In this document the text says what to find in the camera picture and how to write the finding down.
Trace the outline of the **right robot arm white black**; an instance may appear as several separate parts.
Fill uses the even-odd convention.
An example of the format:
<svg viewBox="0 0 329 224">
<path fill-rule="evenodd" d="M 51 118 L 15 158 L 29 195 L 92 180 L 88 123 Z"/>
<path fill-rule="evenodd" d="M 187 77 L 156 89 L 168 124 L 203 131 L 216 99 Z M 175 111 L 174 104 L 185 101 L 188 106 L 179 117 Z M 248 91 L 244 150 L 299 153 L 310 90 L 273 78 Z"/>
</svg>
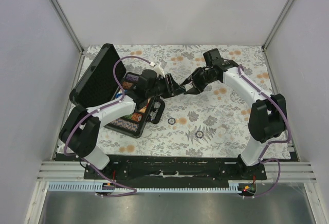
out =
<svg viewBox="0 0 329 224">
<path fill-rule="evenodd" d="M 224 59 L 218 49 L 203 54 L 206 65 L 196 68 L 182 85 L 191 84 L 188 95 L 198 95 L 215 81 L 232 88 L 250 107 L 248 130 L 250 139 L 239 155 L 242 163 L 235 167 L 240 179 L 254 174 L 253 166 L 260 163 L 269 146 L 277 143 L 277 137 L 290 132 L 287 120 L 286 100 L 282 94 L 271 95 L 244 73 L 244 68 L 234 60 Z"/>
</svg>

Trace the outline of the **red playing card deck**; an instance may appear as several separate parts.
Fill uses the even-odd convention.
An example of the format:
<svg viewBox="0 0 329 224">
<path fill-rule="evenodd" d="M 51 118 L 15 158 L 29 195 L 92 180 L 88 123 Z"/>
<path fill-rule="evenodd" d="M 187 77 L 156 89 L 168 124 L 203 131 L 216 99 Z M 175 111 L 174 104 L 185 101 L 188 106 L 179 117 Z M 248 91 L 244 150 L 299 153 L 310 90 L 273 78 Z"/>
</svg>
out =
<svg viewBox="0 0 329 224">
<path fill-rule="evenodd" d="M 144 114 L 146 112 L 149 102 L 150 102 L 150 100 L 148 99 L 146 105 L 139 110 L 140 113 Z"/>
</svg>

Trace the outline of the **blue poker chip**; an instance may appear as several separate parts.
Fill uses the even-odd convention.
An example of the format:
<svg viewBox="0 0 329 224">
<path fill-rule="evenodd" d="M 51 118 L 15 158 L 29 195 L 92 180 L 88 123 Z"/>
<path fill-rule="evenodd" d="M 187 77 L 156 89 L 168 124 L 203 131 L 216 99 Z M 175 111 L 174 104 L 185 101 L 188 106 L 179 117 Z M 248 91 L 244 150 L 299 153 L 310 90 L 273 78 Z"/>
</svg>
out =
<svg viewBox="0 0 329 224">
<path fill-rule="evenodd" d="M 168 119 L 168 123 L 169 123 L 170 125 L 173 125 L 173 124 L 176 123 L 176 119 L 175 119 L 175 118 L 169 118 L 169 119 Z"/>
<path fill-rule="evenodd" d="M 202 138 L 204 136 L 204 133 L 202 131 L 198 130 L 195 135 L 197 138 Z"/>
</svg>

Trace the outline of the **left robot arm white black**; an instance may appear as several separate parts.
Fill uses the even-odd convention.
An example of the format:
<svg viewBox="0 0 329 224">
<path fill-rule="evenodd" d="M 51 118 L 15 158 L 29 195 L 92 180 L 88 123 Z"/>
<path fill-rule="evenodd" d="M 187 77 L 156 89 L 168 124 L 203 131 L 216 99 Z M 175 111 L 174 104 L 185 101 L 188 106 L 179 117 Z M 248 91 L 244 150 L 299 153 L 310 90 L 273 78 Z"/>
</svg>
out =
<svg viewBox="0 0 329 224">
<path fill-rule="evenodd" d="M 186 92 L 184 86 L 174 81 L 170 73 L 158 76 L 153 70 L 144 70 L 138 80 L 122 95 L 105 104 L 86 109 L 76 106 L 67 118 L 59 133 L 59 139 L 76 156 L 96 167 L 96 174 L 108 179 L 113 173 L 109 157 L 97 146 L 100 128 L 112 121 L 130 115 L 144 106 L 151 98 L 175 97 Z"/>
</svg>

